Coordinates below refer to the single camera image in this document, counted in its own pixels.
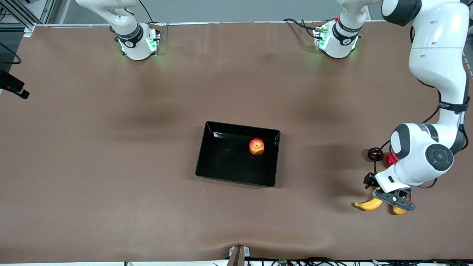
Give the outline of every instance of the table surface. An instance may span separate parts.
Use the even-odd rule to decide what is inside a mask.
[[[22,41],[11,73],[30,98],[0,98],[0,262],[207,260],[235,244],[253,257],[471,258],[471,148],[413,190],[414,212],[352,206],[370,194],[366,149],[436,108],[409,72],[408,28],[367,23],[339,60],[286,24],[164,35],[142,62],[107,28]],[[281,131],[275,188],[195,176],[209,120]]]

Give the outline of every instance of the black tray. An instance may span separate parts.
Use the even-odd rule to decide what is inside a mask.
[[[206,122],[195,174],[199,177],[256,186],[274,186],[281,132],[236,124]],[[253,138],[264,141],[264,153],[251,155]]]

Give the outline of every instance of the rectangular black tray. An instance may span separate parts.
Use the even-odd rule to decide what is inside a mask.
[[[256,186],[274,186],[281,132],[236,124],[206,122],[195,174],[199,177]],[[264,153],[253,156],[249,143],[264,141]]]

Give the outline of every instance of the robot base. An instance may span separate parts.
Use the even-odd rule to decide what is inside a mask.
[[[332,28],[336,21],[332,20],[328,23],[318,27],[313,31],[316,37],[321,37],[322,40],[314,39],[315,50],[324,51],[327,55],[333,58],[346,57],[350,52],[355,49],[358,37],[348,45],[341,45],[340,41],[333,36]]]
[[[160,38],[160,34],[156,32],[156,29],[144,23],[139,23],[139,25],[143,28],[143,38],[137,42],[134,48],[129,48],[119,42],[122,46],[123,55],[137,61],[145,60],[151,55],[157,55]]]

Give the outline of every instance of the yellow banana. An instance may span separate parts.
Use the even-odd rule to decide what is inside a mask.
[[[376,210],[377,208],[379,208],[381,206],[381,203],[383,203],[382,200],[380,199],[377,199],[377,198],[372,198],[366,202],[363,202],[363,203],[359,203],[359,202],[355,202],[355,206],[364,210],[364,211],[374,211]]]

